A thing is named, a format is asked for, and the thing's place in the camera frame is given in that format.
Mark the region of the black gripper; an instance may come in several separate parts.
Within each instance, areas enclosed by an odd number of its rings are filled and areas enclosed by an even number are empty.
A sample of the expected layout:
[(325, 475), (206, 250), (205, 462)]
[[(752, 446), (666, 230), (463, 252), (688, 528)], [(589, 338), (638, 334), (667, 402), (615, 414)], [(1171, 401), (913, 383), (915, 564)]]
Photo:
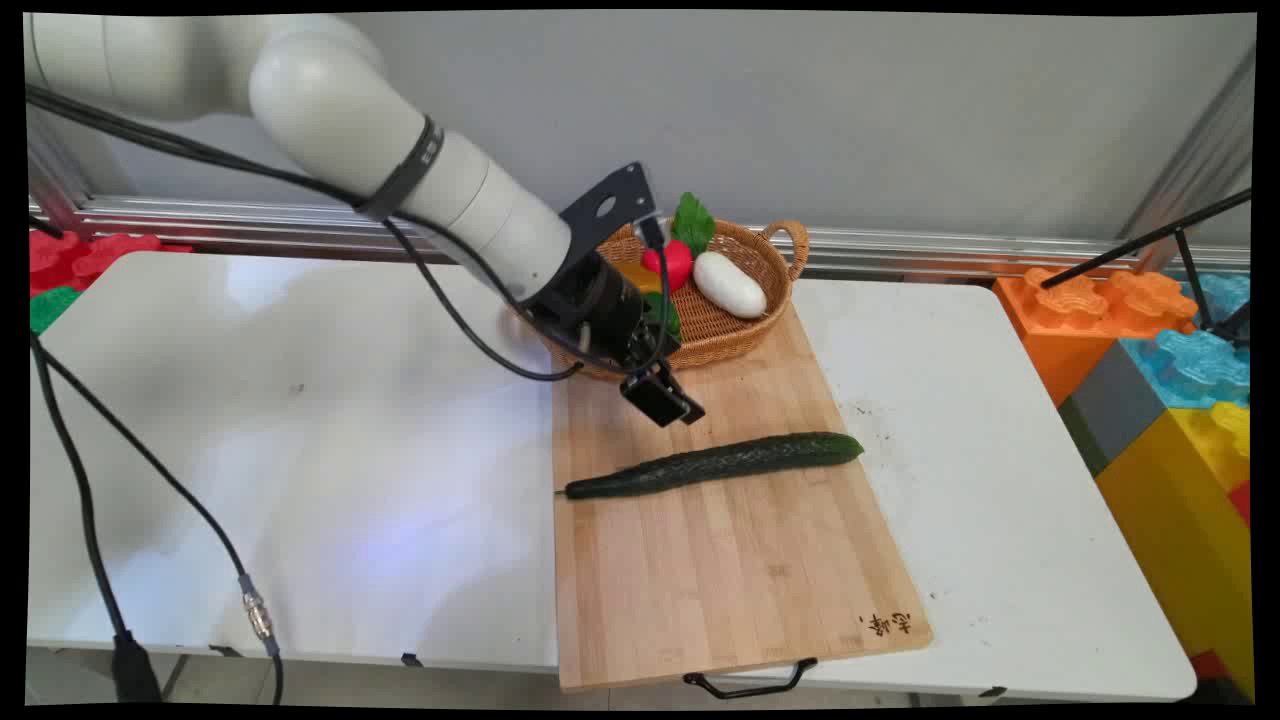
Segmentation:
[[(667, 275), (649, 272), (648, 286), (639, 287), (620, 266), (589, 252), (524, 304), (562, 364), (596, 380), (625, 378), (622, 397), (658, 427), (705, 415), (672, 373), (669, 356), (682, 347), (675, 306), (680, 283), (672, 261), (664, 261)], [(655, 346), (660, 355), (652, 370), (625, 377), (653, 359)]]

